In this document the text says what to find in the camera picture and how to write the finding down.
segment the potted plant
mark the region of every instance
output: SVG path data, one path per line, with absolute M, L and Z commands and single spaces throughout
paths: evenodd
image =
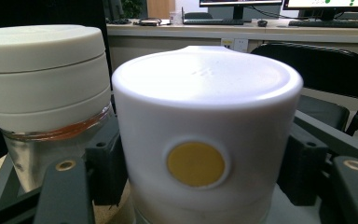
M 137 19 L 142 12 L 142 0 L 122 0 L 124 18 Z

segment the white desk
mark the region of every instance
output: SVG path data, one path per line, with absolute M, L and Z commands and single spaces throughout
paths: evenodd
M 257 27 L 256 21 L 243 26 L 162 25 L 158 27 L 108 25 L 112 65 L 116 69 L 124 62 L 151 53 L 182 49 L 187 46 L 220 46 L 222 39 L 247 41 L 250 52 L 271 41 L 297 42 L 317 46 L 347 49 L 358 53 L 358 29 L 288 27 L 289 20 L 268 20 L 267 27 Z M 306 95 L 358 108 L 358 101 L 331 94 L 304 90 Z

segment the white lid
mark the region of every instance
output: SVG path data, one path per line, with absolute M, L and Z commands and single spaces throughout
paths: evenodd
M 102 41 L 98 28 L 81 25 L 0 28 L 0 73 L 84 62 L 104 53 Z
M 0 29 L 0 128 L 59 129 L 110 102 L 100 30 L 79 25 Z
M 131 60 L 112 77 L 114 91 L 156 104 L 256 106 L 296 95 L 301 76 L 290 66 L 224 47 L 187 47 Z

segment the computer monitor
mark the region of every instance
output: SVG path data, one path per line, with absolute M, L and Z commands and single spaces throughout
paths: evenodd
M 280 6 L 282 0 L 200 0 L 200 7 L 233 7 L 232 19 L 242 20 L 243 9 L 254 6 Z
M 111 21 L 121 19 L 124 15 L 121 0 L 103 0 L 104 14 Z
M 332 21 L 336 14 L 358 11 L 358 0 L 283 0 L 283 10 L 322 10 L 321 21 Z

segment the computer mouse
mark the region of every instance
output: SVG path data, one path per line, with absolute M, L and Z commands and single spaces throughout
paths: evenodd
M 259 26 L 259 27 L 266 27 L 267 26 L 267 21 L 258 21 L 257 22 L 257 25 Z

